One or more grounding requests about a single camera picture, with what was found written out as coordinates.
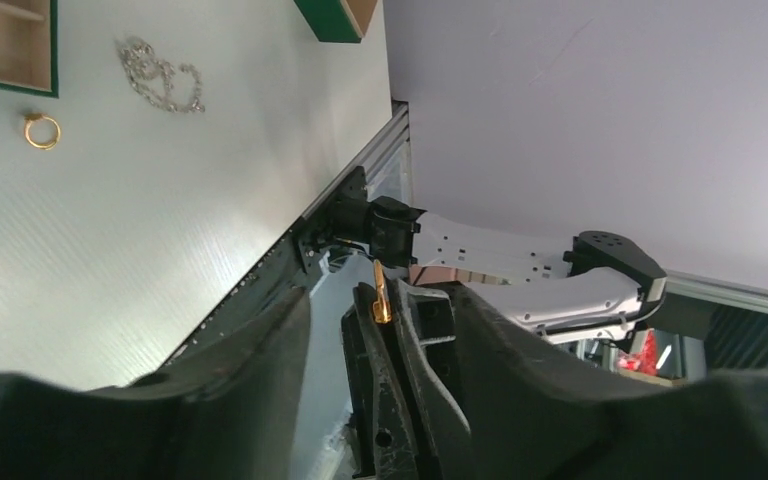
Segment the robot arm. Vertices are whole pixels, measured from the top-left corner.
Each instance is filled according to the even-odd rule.
[[[506,280],[467,283],[512,323],[551,343],[619,341],[656,311],[666,273],[631,240],[588,231],[570,240],[461,225],[390,198],[337,202],[336,238],[369,245],[390,267],[441,266]]]

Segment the white wall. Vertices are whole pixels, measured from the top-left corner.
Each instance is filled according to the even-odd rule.
[[[386,0],[417,203],[768,288],[768,2]]]

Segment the jewelry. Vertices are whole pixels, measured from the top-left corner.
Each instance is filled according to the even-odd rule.
[[[131,37],[127,42],[118,45],[119,59],[131,87],[142,95],[153,107],[173,113],[204,112],[201,103],[201,74],[196,67],[182,63],[178,70],[193,77],[193,91],[187,103],[177,103],[172,99],[172,84],[175,67],[171,63],[154,56],[154,49],[138,37]],[[163,82],[163,93],[160,94],[142,82],[149,82],[160,77]]]
[[[54,136],[45,143],[37,143],[31,138],[31,127],[39,121],[50,122],[55,128]],[[57,123],[57,120],[43,113],[29,113],[25,115],[25,140],[40,150],[51,150],[60,141],[60,124]]]

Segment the green box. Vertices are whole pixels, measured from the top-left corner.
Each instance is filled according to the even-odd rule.
[[[0,0],[0,89],[59,95],[57,0]]]
[[[295,0],[320,42],[360,43],[377,0]]]

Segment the ring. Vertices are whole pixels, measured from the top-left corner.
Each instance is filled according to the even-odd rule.
[[[34,123],[40,120],[51,122],[56,129],[54,137],[45,143],[37,143],[33,138],[31,138],[31,127],[34,125]],[[57,123],[57,120],[42,113],[30,113],[25,115],[25,140],[40,150],[51,150],[55,145],[57,145],[57,142],[60,141],[60,125]]]

